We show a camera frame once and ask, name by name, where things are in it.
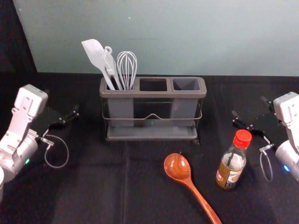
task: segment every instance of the wall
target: wall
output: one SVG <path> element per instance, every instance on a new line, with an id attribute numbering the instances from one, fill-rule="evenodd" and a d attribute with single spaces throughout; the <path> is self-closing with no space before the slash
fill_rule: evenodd
<path id="1" fill-rule="evenodd" d="M 38 72 L 97 73 L 94 38 L 138 74 L 299 75 L 297 0 L 14 0 Z"/>

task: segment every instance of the utensil caddy compartment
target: utensil caddy compartment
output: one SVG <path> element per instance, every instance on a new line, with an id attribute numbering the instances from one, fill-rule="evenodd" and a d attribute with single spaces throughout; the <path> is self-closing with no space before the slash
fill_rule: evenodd
<path id="1" fill-rule="evenodd" d="M 196 140 L 206 85 L 200 77 L 136 77 L 133 90 L 100 82 L 106 140 Z"/>

